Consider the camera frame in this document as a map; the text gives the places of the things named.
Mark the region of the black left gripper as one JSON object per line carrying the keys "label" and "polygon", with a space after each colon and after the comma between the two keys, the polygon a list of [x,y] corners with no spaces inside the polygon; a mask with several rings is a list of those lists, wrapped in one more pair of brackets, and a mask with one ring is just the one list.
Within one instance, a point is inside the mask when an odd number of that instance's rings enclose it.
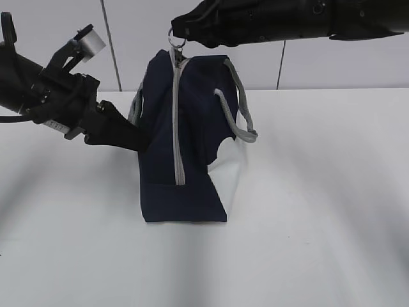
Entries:
{"label": "black left gripper", "polygon": [[113,146],[144,152],[150,137],[130,123],[109,101],[97,102],[100,81],[90,75],[75,74],[67,88],[51,81],[42,89],[40,102],[30,108],[33,123],[45,125],[73,140],[81,134],[94,146]]}

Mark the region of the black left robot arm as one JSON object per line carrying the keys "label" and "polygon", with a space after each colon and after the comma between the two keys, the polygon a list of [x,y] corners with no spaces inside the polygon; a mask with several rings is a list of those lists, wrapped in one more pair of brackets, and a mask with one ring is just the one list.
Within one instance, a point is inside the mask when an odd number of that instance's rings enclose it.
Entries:
{"label": "black left robot arm", "polygon": [[105,47],[93,25],[78,30],[46,67],[16,51],[17,33],[10,12],[1,13],[1,29],[1,106],[15,112],[2,116],[1,123],[33,122],[62,133],[67,140],[82,134],[87,145],[146,151],[147,133],[130,123],[112,102],[97,100],[100,81],[71,73]]}

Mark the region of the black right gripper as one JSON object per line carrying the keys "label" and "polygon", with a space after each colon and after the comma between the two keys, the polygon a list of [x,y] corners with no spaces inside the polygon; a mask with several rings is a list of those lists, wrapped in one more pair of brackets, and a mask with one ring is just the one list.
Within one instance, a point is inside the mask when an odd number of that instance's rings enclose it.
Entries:
{"label": "black right gripper", "polygon": [[332,1],[201,1],[171,21],[173,36],[207,48],[326,37]]}

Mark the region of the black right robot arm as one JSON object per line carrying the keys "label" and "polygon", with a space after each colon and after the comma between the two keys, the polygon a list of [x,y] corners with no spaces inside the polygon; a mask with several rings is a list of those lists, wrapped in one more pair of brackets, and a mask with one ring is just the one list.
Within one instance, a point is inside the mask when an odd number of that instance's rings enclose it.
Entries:
{"label": "black right robot arm", "polygon": [[329,38],[362,41],[408,32],[408,1],[201,1],[171,22],[173,35],[207,48]]}

